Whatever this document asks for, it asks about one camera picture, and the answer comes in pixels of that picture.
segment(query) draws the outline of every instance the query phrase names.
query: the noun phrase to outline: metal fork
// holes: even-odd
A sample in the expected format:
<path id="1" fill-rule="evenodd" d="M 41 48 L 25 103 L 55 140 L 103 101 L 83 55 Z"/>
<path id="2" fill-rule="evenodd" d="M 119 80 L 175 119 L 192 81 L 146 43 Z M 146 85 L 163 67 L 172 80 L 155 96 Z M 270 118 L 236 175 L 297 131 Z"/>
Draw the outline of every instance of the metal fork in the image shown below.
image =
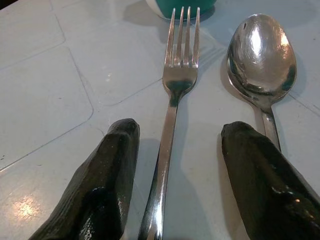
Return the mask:
<path id="1" fill-rule="evenodd" d="M 182 97 L 193 88 L 198 76 L 200 9 L 197 8 L 196 12 L 193 56 L 191 61 L 189 60 L 190 10 L 191 8 L 189 7 L 187 12 L 184 57 L 182 57 L 181 54 L 184 20 L 184 8 L 182 7 L 174 59 L 172 59 L 172 52 L 176 9 L 174 8 L 172 11 L 162 77 L 164 89 L 169 95 L 169 106 L 165 116 L 159 153 L 138 240 L 162 240 L 163 238 L 168 171 L 178 103 Z"/>

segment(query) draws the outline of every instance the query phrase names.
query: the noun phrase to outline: fork handle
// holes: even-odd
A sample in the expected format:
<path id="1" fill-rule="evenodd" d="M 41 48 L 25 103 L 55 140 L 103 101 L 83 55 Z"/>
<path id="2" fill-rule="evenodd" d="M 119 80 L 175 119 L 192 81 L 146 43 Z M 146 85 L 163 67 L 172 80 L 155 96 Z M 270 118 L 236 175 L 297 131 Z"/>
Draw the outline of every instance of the fork handle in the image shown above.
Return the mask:
<path id="1" fill-rule="evenodd" d="M 176 126 L 178 100 L 170 97 L 162 130 L 159 153 L 146 203 L 138 240 L 162 240 L 166 190 L 172 144 Z"/>

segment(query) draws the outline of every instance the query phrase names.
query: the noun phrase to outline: tiled surface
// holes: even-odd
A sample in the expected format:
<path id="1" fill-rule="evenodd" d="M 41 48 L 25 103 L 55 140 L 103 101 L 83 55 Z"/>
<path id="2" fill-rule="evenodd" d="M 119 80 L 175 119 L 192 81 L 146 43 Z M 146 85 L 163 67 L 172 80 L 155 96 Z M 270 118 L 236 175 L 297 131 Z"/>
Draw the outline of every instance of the tiled surface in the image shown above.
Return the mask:
<path id="1" fill-rule="evenodd" d="M 320 194 L 319 11 L 318 0 L 218 0 L 201 22 L 198 82 L 178 110 L 164 239 L 248 240 L 219 134 L 237 120 L 263 131 L 224 65 L 234 30 L 254 13 L 275 17 L 294 47 L 296 84 L 273 109 L 283 154 Z M 128 117 L 141 138 L 123 239 L 137 239 L 168 104 L 159 80 L 167 36 L 168 23 L 143 0 L 21 0 L 0 11 L 0 240 L 27 239 L 110 124 Z"/>

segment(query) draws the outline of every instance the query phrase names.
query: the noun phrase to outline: spoon handle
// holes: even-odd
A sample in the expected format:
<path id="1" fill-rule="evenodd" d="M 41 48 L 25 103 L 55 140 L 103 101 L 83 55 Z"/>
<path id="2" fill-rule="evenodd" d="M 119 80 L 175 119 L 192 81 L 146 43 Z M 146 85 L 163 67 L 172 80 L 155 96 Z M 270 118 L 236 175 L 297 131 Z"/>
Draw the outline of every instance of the spoon handle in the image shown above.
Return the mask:
<path id="1" fill-rule="evenodd" d="M 269 108 L 261 109 L 261 114 L 264 123 L 265 135 L 273 142 L 276 148 L 281 152 L 275 116 L 272 112 L 271 106 Z"/>

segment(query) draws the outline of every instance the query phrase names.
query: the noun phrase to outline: spoon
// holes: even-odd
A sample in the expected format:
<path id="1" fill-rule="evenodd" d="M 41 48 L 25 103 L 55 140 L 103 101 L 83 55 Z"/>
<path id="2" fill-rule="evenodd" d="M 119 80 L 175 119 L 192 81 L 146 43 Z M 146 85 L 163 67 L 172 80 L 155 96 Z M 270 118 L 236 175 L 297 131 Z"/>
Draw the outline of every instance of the spoon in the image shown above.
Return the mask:
<path id="1" fill-rule="evenodd" d="M 254 14 L 236 29 L 226 56 L 231 85 L 261 109 L 265 135 L 280 149 L 272 104 L 297 77 L 295 53 L 285 31 L 272 17 Z"/>

